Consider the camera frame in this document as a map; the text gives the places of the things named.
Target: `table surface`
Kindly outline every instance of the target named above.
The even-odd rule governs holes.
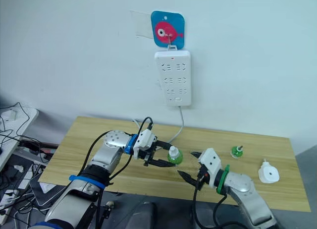
[[[155,124],[152,131],[158,140],[167,141],[177,131],[177,126]],[[122,130],[137,133],[137,126],[130,121],[110,120],[92,117],[78,117],[48,166],[40,177],[40,182],[67,185],[71,174],[78,174],[92,142],[103,132]],[[91,155],[102,145],[102,139],[95,145]],[[216,131],[201,128],[185,127],[173,141],[184,155],[183,162],[177,167],[158,168],[143,166],[143,160],[132,158],[130,165],[119,174],[114,185],[107,191],[123,192],[168,198],[192,200],[194,187],[183,181],[177,170],[197,176],[200,167],[197,159],[190,155],[191,151],[200,151],[213,147],[221,158],[222,166],[230,164],[230,170],[249,175],[255,183],[258,193],[272,209],[310,212],[309,203],[303,186],[296,159],[288,138],[264,135]],[[233,146],[243,145],[244,154],[239,159],[230,155]],[[168,151],[160,149],[155,159],[167,160]],[[258,170],[266,158],[271,165],[277,167],[280,181],[273,184],[261,183]],[[120,169],[127,161],[123,155]],[[207,185],[198,192],[197,199],[205,202],[218,202],[221,195]],[[224,203],[236,204],[231,197]]]
[[[21,109],[21,107],[11,107],[11,108],[1,109],[0,114],[7,110],[13,110],[16,112],[14,121],[2,121],[2,119],[0,120],[0,131],[4,131],[3,125],[5,126],[5,129],[6,129],[6,132],[1,132],[2,135],[14,137],[17,140],[22,139],[22,137],[15,137],[17,136],[16,131],[19,129],[20,126],[22,126],[19,129],[18,133],[19,135],[23,135],[26,129],[32,124],[32,122],[36,119],[36,117],[39,114],[37,109],[27,108],[27,107],[23,107],[23,109],[26,112],[26,114],[30,117],[30,119],[28,119],[28,116]],[[4,136],[0,136],[0,145],[4,138],[5,138]],[[5,163],[8,161],[9,157],[15,150],[15,147],[19,143],[18,141],[15,141],[9,138],[6,138],[4,141],[5,142],[1,146],[2,153],[0,155],[0,171],[2,170]]]

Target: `floor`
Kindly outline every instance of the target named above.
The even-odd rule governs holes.
[[[276,218],[280,221],[286,229],[315,229],[317,228],[317,146],[296,156],[296,160],[302,175],[305,185],[307,197],[309,199],[311,211],[310,213],[292,212],[283,210],[272,210]],[[28,165],[30,162],[19,157],[11,157],[10,164],[19,163],[21,165]],[[112,211],[110,218],[104,221],[104,229],[124,229],[134,209],[143,202],[154,202],[158,207],[158,221],[155,226],[156,229],[191,229],[189,208],[191,201],[168,199],[152,196],[120,194],[105,192],[102,200],[102,205],[107,201],[114,201],[115,208]],[[208,207],[213,208],[215,204],[206,203]],[[225,221],[240,221],[243,220],[240,216],[239,209],[235,206],[221,205],[218,211],[220,222]],[[19,215],[19,218],[26,220],[26,215]],[[38,211],[34,211],[31,216],[31,224],[44,219],[44,215]],[[19,228],[25,228],[25,225],[18,223]],[[15,228],[13,219],[8,219],[7,223],[1,227],[2,229]]]

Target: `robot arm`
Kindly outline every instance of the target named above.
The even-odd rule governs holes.
[[[123,153],[143,159],[145,166],[175,166],[164,160],[153,159],[157,146],[169,149],[171,145],[157,141],[151,129],[146,129],[139,135],[118,130],[108,132],[102,147],[86,168],[77,176],[71,175],[71,183],[48,211],[45,221],[31,228],[86,229],[97,209],[95,202],[110,184],[110,176]]]
[[[222,170],[221,160],[213,148],[208,148],[202,153],[192,152],[201,168],[198,173],[200,190],[204,183],[215,188],[217,193],[229,194],[239,205],[242,214],[252,229],[277,228],[276,219],[266,202],[257,193],[252,179],[240,173],[229,171],[229,166]],[[185,172],[179,174],[183,179],[193,186],[196,180]]]

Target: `power strip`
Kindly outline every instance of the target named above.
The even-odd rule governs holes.
[[[3,198],[1,199],[1,202],[0,202],[0,211],[11,205],[12,203],[14,203],[14,198],[16,198],[19,194],[19,190],[13,190],[13,189],[8,189],[5,193],[4,193],[4,196]],[[5,209],[5,214],[4,215],[0,215],[0,225],[3,226],[5,224],[5,221],[7,219],[7,215],[6,214],[10,214],[10,211],[11,211],[11,207],[10,208],[7,208]]]
[[[160,83],[164,91],[166,105],[191,105],[191,57],[189,51],[156,52],[154,59],[160,74]]]

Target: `pink fish sticker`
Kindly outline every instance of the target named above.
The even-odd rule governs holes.
[[[167,44],[173,42],[176,37],[183,38],[183,33],[177,33],[175,28],[168,22],[158,22],[155,26],[155,34],[161,42]]]

